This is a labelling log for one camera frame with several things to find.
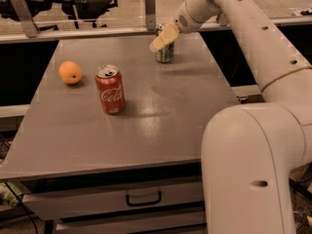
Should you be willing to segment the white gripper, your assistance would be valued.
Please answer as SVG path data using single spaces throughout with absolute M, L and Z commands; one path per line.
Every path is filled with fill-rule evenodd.
M 162 50 L 181 33 L 197 31 L 207 20 L 217 16 L 220 8 L 212 0 L 185 0 L 175 11 L 174 23 L 166 25 L 149 45 L 156 53 Z

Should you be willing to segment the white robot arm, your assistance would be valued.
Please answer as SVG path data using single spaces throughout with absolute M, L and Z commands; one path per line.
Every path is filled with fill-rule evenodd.
M 312 156 L 312 68 L 253 0 L 185 0 L 156 52 L 224 14 L 263 97 L 218 112 L 202 140 L 208 234 L 295 234 L 289 175 Z

